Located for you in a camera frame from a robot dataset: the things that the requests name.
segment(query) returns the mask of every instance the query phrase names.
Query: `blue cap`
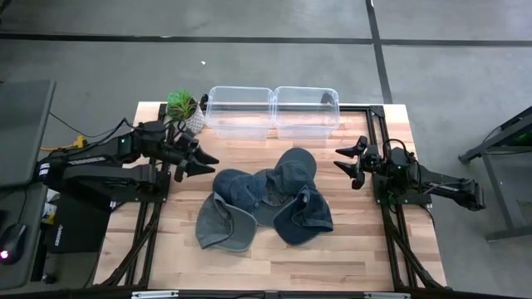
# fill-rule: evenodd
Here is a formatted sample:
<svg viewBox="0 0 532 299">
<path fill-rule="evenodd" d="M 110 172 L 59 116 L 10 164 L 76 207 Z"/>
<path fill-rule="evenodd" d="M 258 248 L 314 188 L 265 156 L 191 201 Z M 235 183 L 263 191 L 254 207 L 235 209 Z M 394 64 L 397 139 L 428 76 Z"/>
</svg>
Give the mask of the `blue cap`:
<svg viewBox="0 0 532 299">
<path fill-rule="evenodd" d="M 305 149 L 289 149 L 274 169 L 248 174 L 226 169 L 214 178 L 213 191 L 234 205 L 251 213 L 259 225 L 273 226 L 275 214 L 305 185 L 314 186 L 316 160 Z"/>
<path fill-rule="evenodd" d="M 202 249 L 214 246 L 231 252 L 244 252 L 257 231 L 255 218 L 212 193 L 196 219 L 196 238 Z"/>
<path fill-rule="evenodd" d="M 304 186 L 295 200 L 274 216 L 273 227 L 287 244 L 300 245 L 319 233 L 331 232 L 333 218 L 322 194 L 312 186 Z"/>
</svg>

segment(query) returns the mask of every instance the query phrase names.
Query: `yellow cable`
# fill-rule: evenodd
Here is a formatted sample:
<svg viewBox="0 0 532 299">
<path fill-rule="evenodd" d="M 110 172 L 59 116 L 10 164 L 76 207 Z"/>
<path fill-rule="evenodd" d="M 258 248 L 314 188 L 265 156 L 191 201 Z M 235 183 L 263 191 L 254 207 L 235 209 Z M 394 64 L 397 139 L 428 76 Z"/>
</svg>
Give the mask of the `yellow cable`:
<svg viewBox="0 0 532 299">
<path fill-rule="evenodd" d="M 65 149 L 65 148 L 69 148 L 69 147 L 77 147 L 77 148 L 81 149 L 85 145 L 86 145 L 85 138 L 83 136 L 77 136 L 77 139 L 74 141 L 74 143 L 71 143 L 71 144 L 65 145 L 65 146 L 61 146 L 61 147 L 56 147 L 56 148 L 41 148 L 41 151 L 54 151 L 54 150 L 60 150 L 60 149 Z"/>
<path fill-rule="evenodd" d="M 71 147 L 71 146 L 72 144 L 65 145 L 65 146 L 58 147 L 58 148 L 41 148 L 41 151 L 54 151 L 54 150 L 64 149 L 64 148 Z"/>
</svg>

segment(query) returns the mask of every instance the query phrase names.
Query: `white pot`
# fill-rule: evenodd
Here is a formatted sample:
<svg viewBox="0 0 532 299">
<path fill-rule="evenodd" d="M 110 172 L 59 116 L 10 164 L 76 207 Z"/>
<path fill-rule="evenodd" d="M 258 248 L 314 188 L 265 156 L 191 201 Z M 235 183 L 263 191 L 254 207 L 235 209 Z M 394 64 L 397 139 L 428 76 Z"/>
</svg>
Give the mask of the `white pot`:
<svg viewBox="0 0 532 299">
<path fill-rule="evenodd" d="M 198 134 L 205 125 L 205 116 L 201 110 L 200 105 L 196 106 L 196 112 L 188 119 L 185 120 L 186 127 L 194 134 Z"/>
</svg>

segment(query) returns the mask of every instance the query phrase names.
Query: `computer mouse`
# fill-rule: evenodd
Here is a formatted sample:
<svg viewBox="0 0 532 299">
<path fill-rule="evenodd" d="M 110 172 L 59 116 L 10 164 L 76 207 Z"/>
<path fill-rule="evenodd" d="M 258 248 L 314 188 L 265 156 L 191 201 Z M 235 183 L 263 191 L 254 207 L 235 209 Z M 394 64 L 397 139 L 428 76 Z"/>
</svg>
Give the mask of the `computer mouse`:
<svg viewBox="0 0 532 299">
<path fill-rule="evenodd" d="M 18 262 L 24 250 L 26 224 L 15 223 L 0 236 L 0 263 L 11 265 Z"/>
</svg>

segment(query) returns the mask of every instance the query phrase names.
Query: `succulent plant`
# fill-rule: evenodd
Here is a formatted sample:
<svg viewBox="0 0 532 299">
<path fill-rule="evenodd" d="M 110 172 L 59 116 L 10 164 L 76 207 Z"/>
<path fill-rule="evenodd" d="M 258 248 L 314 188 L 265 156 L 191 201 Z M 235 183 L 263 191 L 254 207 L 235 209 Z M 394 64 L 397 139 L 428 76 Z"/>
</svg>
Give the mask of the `succulent plant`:
<svg viewBox="0 0 532 299">
<path fill-rule="evenodd" d="M 170 93 L 166 101 L 168 102 L 168 116 L 172 120 L 188 120 L 194 115 L 198 106 L 194 97 L 184 89 Z"/>
</svg>

